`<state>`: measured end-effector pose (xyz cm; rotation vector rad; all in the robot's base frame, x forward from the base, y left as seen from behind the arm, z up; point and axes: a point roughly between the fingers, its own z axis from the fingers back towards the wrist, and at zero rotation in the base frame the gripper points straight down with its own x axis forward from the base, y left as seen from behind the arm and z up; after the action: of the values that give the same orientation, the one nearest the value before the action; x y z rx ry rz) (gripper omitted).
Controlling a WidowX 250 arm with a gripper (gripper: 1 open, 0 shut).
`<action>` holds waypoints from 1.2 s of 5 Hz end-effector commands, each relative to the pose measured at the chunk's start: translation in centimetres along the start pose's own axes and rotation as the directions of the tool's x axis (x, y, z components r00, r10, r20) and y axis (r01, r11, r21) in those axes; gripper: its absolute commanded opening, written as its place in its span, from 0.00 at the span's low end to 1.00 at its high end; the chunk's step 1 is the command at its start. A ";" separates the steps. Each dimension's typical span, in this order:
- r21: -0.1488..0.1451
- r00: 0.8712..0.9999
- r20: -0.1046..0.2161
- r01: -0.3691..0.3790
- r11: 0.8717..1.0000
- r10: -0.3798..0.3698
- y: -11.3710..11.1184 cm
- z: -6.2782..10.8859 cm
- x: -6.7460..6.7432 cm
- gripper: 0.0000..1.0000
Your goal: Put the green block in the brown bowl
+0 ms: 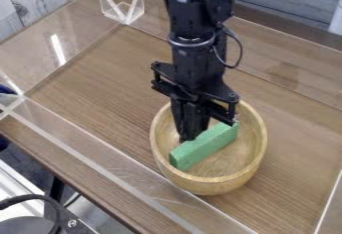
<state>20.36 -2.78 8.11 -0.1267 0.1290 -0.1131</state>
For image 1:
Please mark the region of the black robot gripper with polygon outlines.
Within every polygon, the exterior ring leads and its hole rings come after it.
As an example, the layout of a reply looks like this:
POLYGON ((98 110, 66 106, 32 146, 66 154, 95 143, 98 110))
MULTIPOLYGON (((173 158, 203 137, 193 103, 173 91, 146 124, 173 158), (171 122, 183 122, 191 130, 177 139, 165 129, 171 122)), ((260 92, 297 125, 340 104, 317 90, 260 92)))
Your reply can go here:
POLYGON ((186 44, 170 42, 173 62, 151 64, 153 88, 170 97, 182 141, 191 141, 207 129, 210 118, 236 123, 240 95, 223 75, 236 66, 226 63, 227 42, 186 44))

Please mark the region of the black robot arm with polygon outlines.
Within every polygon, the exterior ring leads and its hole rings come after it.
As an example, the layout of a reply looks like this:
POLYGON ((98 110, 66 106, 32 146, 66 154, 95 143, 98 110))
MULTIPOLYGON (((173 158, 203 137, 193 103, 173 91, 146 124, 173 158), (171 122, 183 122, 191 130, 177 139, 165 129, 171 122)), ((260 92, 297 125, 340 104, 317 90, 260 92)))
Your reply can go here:
POLYGON ((165 0, 170 18, 170 63, 154 62, 153 88, 171 99, 171 113, 182 141, 207 130, 211 119, 236 123, 240 95, 225 83, 227 42, 234 38, 225 21, 234 0, 165 0))

